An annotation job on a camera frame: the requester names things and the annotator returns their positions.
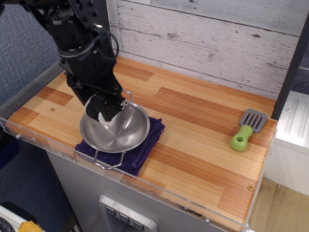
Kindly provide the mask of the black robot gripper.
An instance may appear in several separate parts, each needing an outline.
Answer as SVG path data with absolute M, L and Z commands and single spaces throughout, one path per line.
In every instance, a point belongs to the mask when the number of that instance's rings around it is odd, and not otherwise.
M 59 55 L 65 60 L 62 67 L 67 72 L 67 84 L 83 106 L 93 92 L 100 93 L 96 95 L 97 107 L 104 120 L 111 121 L 128 105 L 113 74 L 116 57 L 108 35 L 90 37 L 85 46 L 59 50 Z

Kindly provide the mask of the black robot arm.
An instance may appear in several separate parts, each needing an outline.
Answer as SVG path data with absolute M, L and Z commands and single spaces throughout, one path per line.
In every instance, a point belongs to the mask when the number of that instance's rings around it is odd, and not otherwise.
M 52 36 L 65 69 L 67 84 L 99 122 L 111 121 L 126 105 L 122 87 L 113 74 L 118 52 L 114 35 L 94 24 L 98 16 L 91 0 L 19 0 Z

